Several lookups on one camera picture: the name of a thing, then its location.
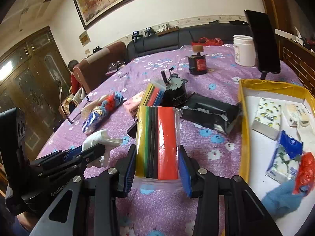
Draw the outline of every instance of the red label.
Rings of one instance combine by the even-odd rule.
[[[207,70],[206,59],[197,59],[197,71]]]

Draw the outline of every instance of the metal screw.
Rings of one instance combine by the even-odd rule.
[[[109,168],[107,170],[108,174],[115,174],[117,172],[117,169],[116,168]]]
[[[239,175],[234,176],[233,179],[235,182],[241,182],[242,181],[242,178]]]
[[[80,176],[75,176],[75,177],[73,177],[72,181],[75,182],[75,183],[80,182],[81,181],[81,177]]]
[[[198,169],[198,173],[201,174],[201,175],[207,174],[207,172],[208,171],[206,169],[204,169],[204,168]]]

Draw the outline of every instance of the black sofa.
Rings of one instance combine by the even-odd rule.
[[[252,36],[249,26],[230,23],[214,23],[181,28],[162,36],[154,34],[147,38],[141,37],[137,39],[136,43],[131,41],[127,46],[128,58],[131,61],[144,55],[180,49],[183,45],[198,42],[202,37],[208,39],[220,38],[224,44],[232,44],[233,36],[237,34]]]

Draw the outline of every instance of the red plastic bag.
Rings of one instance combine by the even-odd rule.
[[[315,159],[312,153],[302,156],[299,173],[296,177],[296,185],[293,194],[305,193],[308,195],[314,188]]]
[[[192,42],[192,45],[202,45],[202,46],[222,46],[223,45],[223,41],[220,38],[215,38],[215,39],[211,39],[209,40],[206,37],[202,37],[199,39],[199,42]]]

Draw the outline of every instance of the red shirt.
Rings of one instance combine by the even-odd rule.
[[[71,86],[72,86],[71,93],[73,95],[75,95],[78,92],[78,90],[81,88],[81,84],[77,81],[77,79],[75,78],[73,74],[71,75]]]

